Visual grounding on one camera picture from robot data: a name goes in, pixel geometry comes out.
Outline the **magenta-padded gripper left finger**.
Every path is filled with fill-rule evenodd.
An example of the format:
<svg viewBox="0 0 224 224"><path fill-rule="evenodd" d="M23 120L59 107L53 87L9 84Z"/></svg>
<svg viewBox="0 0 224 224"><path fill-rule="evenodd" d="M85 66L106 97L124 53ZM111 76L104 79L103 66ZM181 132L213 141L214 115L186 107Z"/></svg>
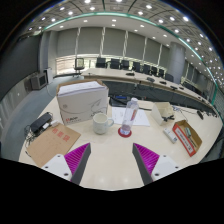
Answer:
<svg viewBox="0 0 224 224"><path fill-rule="evenodd" d="M91 154L91 144L87 143L66 155L56 154L42 169L79 185Z"/></svg>

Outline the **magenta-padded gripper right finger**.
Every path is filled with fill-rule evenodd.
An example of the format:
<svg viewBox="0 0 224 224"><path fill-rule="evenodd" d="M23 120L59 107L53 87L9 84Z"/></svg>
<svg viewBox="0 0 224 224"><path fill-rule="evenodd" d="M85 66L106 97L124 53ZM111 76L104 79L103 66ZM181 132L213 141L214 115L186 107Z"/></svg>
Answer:
<svg viewBox="0 0 224 224"><path fill-rule="evenodd" d="M181 167L168 155L159 155L140 144L133 144L132 153L144 185L181 170Z"/></svg>

